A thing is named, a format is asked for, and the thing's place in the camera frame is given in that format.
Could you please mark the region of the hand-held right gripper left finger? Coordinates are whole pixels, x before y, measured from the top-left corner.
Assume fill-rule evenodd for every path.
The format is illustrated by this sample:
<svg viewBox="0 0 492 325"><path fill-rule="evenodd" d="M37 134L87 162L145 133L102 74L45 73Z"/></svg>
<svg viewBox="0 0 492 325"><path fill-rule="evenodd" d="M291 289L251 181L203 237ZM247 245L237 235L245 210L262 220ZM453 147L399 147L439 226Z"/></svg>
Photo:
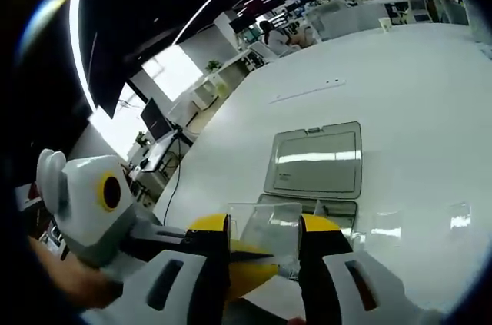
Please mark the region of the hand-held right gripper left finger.
<svg viewBox="0 0 492 325"><path fill-rule="evenodd" d="M220 324L231 285L230 217L215 214L188 230L138 221L121 242L134 272L121 296L82 314L87 324Z"/></svg>

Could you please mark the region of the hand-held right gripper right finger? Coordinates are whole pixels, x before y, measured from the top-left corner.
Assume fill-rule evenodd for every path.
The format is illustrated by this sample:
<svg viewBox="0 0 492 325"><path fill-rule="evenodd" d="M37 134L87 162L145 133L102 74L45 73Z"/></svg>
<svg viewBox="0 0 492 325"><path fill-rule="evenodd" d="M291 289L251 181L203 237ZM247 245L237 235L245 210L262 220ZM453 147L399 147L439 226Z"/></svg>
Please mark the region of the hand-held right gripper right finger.
<svg viewBox="0 0 492 325"><path fill-rule="evenodd" d="M414 304L403 282L364 250L354 251L332 221L300 218L299 285L308 324L440 324Z"/></svg>

